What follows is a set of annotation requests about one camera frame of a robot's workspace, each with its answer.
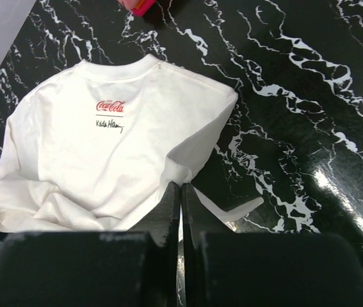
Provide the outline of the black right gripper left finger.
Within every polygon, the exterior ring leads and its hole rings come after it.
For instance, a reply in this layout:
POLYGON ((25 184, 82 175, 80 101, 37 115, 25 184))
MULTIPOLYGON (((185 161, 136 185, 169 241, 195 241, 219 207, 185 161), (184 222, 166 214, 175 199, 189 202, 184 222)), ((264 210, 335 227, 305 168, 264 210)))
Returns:
POLYGON ((179 186, 125 232, 22 232, 0 245, 0 306, 176 306, 179 186))

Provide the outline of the white Coca-Cola t-shirt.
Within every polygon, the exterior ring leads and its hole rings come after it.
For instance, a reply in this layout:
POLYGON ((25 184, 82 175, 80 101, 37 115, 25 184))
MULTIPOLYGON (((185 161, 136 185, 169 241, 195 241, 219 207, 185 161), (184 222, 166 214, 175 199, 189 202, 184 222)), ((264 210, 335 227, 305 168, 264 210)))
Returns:
POLYGON ((82 61, 7 118, 0 231, 128 230, 209 160, 238 94, 148 54, 82 61))

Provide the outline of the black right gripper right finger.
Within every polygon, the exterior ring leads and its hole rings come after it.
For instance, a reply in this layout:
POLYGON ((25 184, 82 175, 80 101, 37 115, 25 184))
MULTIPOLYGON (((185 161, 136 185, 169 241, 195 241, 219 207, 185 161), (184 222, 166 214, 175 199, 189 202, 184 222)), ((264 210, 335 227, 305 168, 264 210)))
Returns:
POLYGON ((331 233, 235 233, 181 189, 188 306, 363 306, 363 267, 331 233))

